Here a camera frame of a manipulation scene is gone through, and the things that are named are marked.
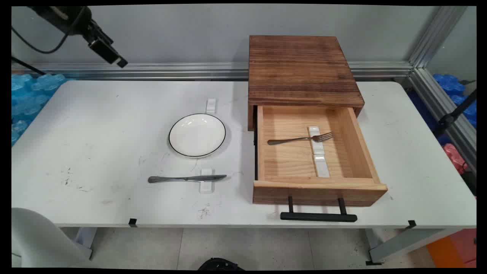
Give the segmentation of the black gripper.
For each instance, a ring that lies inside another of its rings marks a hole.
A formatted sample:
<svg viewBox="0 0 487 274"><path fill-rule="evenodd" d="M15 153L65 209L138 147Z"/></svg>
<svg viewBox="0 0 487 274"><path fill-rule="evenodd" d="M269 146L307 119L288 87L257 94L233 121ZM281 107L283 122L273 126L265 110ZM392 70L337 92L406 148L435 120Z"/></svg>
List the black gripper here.
<svg viewBox="0 0 487 274"><path fill-rule="evenodd" d="M124 68L128 62L111 46L113 40L92 20L87 6L28 6L38 16L69 36L86 37L89 48L109 64Z"/></svg>

